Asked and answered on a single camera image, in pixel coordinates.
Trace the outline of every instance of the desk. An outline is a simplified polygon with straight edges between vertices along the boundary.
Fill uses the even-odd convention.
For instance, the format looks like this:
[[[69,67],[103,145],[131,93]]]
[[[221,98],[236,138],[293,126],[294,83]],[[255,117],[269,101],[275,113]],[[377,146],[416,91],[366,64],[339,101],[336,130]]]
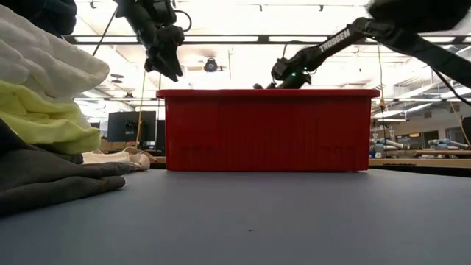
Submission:
[[[423,166],[434,168],[471,169],[471,159],[371,158],[369,159],[369,166]]]
[[[471,157],[469,150],[397,150],[388,151],[388,157],[418,157],[420,155],[456,155],[459,157]]]
[[[0,219],[2,265],[469,264],[471,179],[151,170]]]

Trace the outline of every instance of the black fabric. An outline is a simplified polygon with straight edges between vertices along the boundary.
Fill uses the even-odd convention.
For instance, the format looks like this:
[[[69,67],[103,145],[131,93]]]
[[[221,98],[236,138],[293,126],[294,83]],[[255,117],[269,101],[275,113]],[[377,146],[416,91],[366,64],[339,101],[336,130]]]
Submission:
[[[0,120],[0,216],[121,188],[123,163],[77,165],[24,143]]]
[[[62,158],[64,160],[67,160],[69,162],[75,163],[75,164],[82,164],[83,163],[83,155],[82,154],[75,154],[75,155],[65,155],[57,152],[57,150],[54,150],[47,144],[35,144],[32,146],[33,149],[40,150],[40,151],[46,151],[53,153],[54,155],[58,156],[59,158]]]
[[[59,38],[72,34],[77,22],[74,0],[0,0],[0,4]]]

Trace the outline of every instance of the beige cloth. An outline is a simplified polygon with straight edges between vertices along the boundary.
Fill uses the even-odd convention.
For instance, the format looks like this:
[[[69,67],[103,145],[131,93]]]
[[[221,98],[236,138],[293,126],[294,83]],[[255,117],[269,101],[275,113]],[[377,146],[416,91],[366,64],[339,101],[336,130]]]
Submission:
[[[114,154],[103,154],[100,150],[83,153],[83,163],[108,163],[119,162],[131,165],[134,171],[145,171],[150,169],[150,163],[155,162],[155,158],[147,152],[134,147],[127,147],[121,152]]]

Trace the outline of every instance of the white cloth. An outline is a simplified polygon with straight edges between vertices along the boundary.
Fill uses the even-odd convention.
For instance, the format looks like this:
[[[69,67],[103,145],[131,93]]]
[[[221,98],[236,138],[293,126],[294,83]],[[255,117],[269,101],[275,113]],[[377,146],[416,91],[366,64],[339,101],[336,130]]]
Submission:
[[[128,163],[131,165],[131,169],[134,171],[145,171],[150,168],[150,162],[155,159],[146,152],[135,152],[136,149],[126,148],[124,151],[117,152],[114,154],[103,154],[99,150],[95,152],[83,153],[83,163],[108,163],[108,162],[119,162]]]
[[[24,85],[53,102],[71,102],[109,72],[105,62],[0,5],[0,80]]]

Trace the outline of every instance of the black monitor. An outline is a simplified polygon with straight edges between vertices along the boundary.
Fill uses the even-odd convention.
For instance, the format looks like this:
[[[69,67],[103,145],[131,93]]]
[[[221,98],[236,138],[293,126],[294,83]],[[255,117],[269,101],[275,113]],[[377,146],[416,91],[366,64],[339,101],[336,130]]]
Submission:
[[[155,141],[155,111],[143,111],[141,114],[140,141]],[[139,112],[110,113],[108,116],[108,141],[132,142],[138,137]]]
[[[468,139],[471,139],[471,117],[466,117],[463,119],[463,130],[466,133]]]
[[[165,121],[157,121],[157,139],[155,140],[155,155],[165,156]]]
[[[100,123],[99,122],[91,122],[90,125],[91,125],[92,128],[96,128],[96,129],[100,128]]]

